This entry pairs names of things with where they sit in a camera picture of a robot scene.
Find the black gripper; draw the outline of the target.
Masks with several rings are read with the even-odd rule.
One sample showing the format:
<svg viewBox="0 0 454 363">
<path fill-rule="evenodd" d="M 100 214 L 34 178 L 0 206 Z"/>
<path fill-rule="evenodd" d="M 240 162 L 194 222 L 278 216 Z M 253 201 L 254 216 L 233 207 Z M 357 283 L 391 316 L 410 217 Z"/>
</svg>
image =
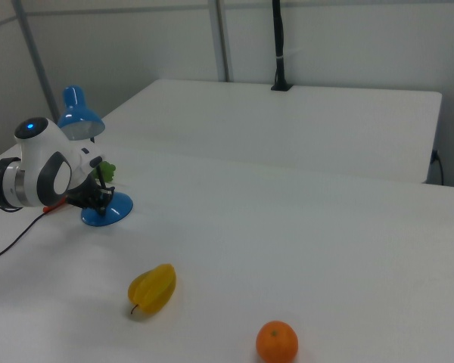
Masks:
<svg viewBox="0 0 454 363">
<path fill-rule="evenodd" d="M 93 209 L 99 216 L 106 214 L 106 207 L 114 198 L 115 187 L 106 188 L 95 178 L 86 178 L 79 186 L 67 192 L 66 203 L 81 209 Z"/>
</svg>

